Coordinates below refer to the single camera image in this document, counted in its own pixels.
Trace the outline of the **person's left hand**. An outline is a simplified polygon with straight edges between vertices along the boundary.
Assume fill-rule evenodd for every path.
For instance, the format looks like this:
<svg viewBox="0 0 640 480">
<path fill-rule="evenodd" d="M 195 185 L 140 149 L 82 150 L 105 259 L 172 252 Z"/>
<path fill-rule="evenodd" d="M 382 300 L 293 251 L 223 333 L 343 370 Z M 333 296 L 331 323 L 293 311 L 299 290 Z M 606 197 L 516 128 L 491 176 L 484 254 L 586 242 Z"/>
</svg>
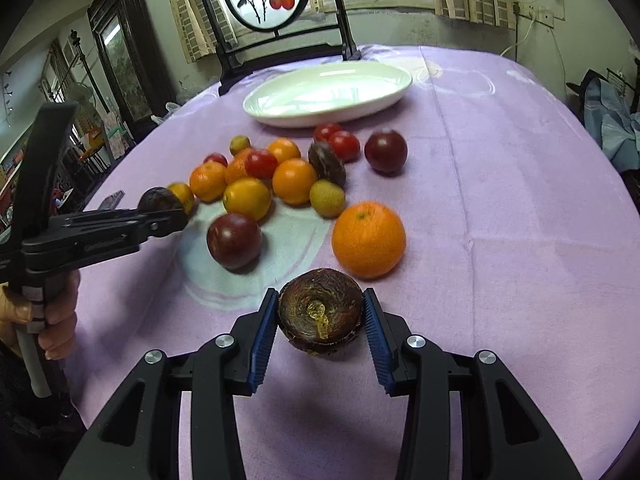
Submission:
<svg viewBox="0 0 640 480">
<path fill-rule="evenodd" d="M 38 336 L 39 347 L 47 360 L 62 360 L 73 351 L 76 340 L 77 299 L 81 275 L 73 270 L 66 275 L 65 288 L 44 309 L 47 328 Z M 32 320 L 32 304 L 7 284 L 1 285 L 1 342 L 18 356 L 16 328 Z"/>
</svg>

